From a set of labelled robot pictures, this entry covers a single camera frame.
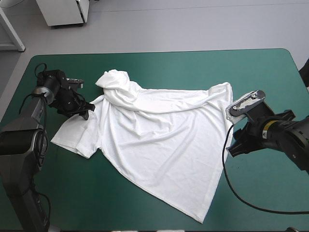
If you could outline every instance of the white cabinet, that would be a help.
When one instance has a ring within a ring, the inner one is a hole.
[[[86,23],[89,0],[36,0],[47,25]]]

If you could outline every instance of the white metal leg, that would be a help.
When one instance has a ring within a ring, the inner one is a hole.
[[[18,37],[16,31],[12,27],[10,21],[6,17],[5,13],[3,12],[2,8],[0,7],[0,24],[3,26],[4,30],[10,37],[12,44],[10,43],[0,43],[0,50],[14,50],[17,49],[20,52],[25,50],[24,44],[21,42],[20,38]]]
[[[9,8],[22,2],[23,0],[0,0],[0,7]]]

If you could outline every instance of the wire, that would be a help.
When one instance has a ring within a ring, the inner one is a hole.
[[[46,194],[38,192],[35,189],[34,179],[32,179],[31,190],[33,192],[35,192],[36,194],[39,194],[40,196],[43,196],[47,200],[47,203],[48,203],[48,216],[47,217],[48,217],[48,221],[50,221],[50,216],[51,216],[51,211],[52,211],[52,204],[50,203],[49,197]]]
[[[232,130],[232,128],[234,127],[234,125],[232,125],[228,131],[227,131],[227,135],[226,135],[226,139],[225,139],[225,143],[222,149],[222,165],[223,165],[223,170],[224,170],[224,175],[227,181],[228,186],[230,187],[230,189],[232,190],[233,194],[238,198],[238,200],[240,200],[241,202],[243,202],[244,204],[246,204],[247,206],[253,208],[253,209],[257,209],[263,212],[268,212],[268,213],[272,213],[272,214],[286,214],[286,215],[299,215],[299,214],[309,214],[309,211],[277,211],[277,210],[270,210],[270,209],[264,209],[264,208],[260,208],[258,206],[255,206],[247,201],[245,201],[244,199],[242,199],[234,190],[234,188],[232,187],[230,180],[227,176],[227,172],[226,172],[226,168],[225,168],[225,162],[224,162],[224,153],[225,153],[225,147],[226,147],[226,143],[228,140],[228,136]]]
[[[45,138],[45,134],[46,134],[46,122],[47,122],[47,110],[46,110],[46,105],[47,105],[47,101],[46,98],[44,96],[45,93],[43,93],[40,98],[43,102],[43,106],[44,106],[44,124],[43,124],[43,135],[41,137],[41,147],[40,147],[40,151],[39,151],[39,158],[43,158],[44,156],[42,156],[42,150],[43,150],[43,143],[44,143],[44,138]]]
[[[46,101],[46,98],[44,96],[45,93],[42,93],[40,95],[37,95],[37,94],[28,94],[24,100],[23,100],[23,103],[21,104],[20,108],[19,108],[19,114],[21,113],[21,110],[25,104],[25,101],[26,99],[29,97],[29,96],[33,96],[33,97],[39,97],[41,99],[41,101],[43,102],[43,110],[44,110],[44,123],[43,123],[43,130],[42,130],[42,136],[41,136],[41,143],[40,143],[40,149],[38,151],[39,155],[37,157],[38,159],[38,165],[41,167],[41,163],[40,163],[40,159],[43,159],[44,158],[44,155],[42,155],[42,152],[43,152],[43,143],[44,143],[44,139],[45,139],[45,134],[46,134],[46,122],[47,122],[47,109],[46,109],[46,106],[47,106],[47,101]],[[51,215],[51,203],[50,203],[50,200],[48,198],[48,196],[44,193],[41,193],[41,192],[38,192],[36,189],[35,189],[35,184],[34,184],[34,180],[32,179],[32,185],[30,187],[30,189],[32,189],[33,192],[39,194],[40,196],[43,196],[47,202],[48,202],[48,220],[50,221],[50,215]]]
[[[24,98],[24,100],[23,100],[23,103],[21,103],[21,106],[20,106],[20,108],[19,108],[18,114],[21,113],[21,110],[22,110],[22,108],[23,108],[23,106],[24,106],[24,104],[25,104],[25,101],[26,101],[27,98],[30,97],[30,96],[32,96],[32,93],[30,93],[30,94],[28,94],[27,96],[25,96],[25,98]]]
[[[44,70],[43,70],[43,72],[46,71],[46,69],[47,69],[47,64],[45,64],[45,63],[39,63],[37,66],[35,66],[35,68],[34,68],[34,74],[35,74],[35,76],[36,76],[37,78],[38,78],[37,69],[38,69],[38,67],[40,67],[41,65],[44,65]]]

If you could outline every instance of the tabletop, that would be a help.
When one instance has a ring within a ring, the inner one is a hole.
[[[266,103],[275,113],[292,109],[296,120],[308,115],[308,92],[285,49],[40,55],[31,59],[0,127],[17,117],[23,98],[36,85],[34,68],[41,62],[50,70],[63,70],[68,78],[84,79],[84,88],[79,92],[87,101],[103,93],[95,85],[103,72],[117,69],[127,71],[130,79],[143,88],[208,89],[229,82],[234,100],[260,89],[266,93]],[[66,118],[49,107],[47,118],[51,139]],[[275,210],[309,210],[309,176],[298,170],[285,154],[264,149],[235,158],[230,156],[226,166],[237,192],[251,203]],[[204,223],[200,224],[129,182],[100,150],[85,159],[50,143],[35,183],[38,190],[51,199],[51,223],[63,230],[282,231],[289,226],[299,230],[309,228],[309,216],[275,215],[244,205],[229,190],[224,176],[221,176]],[[0,229],[20,228],[1,185]]]

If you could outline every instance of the shirt sleeve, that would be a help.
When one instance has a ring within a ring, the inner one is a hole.
[[[94,112],[89,110],[88,120],[74,115],[62,124],[55,134],[52,143],[85,158],[90,158],[101,146],[101,134],[97,113],[100,104],[96,104]]]

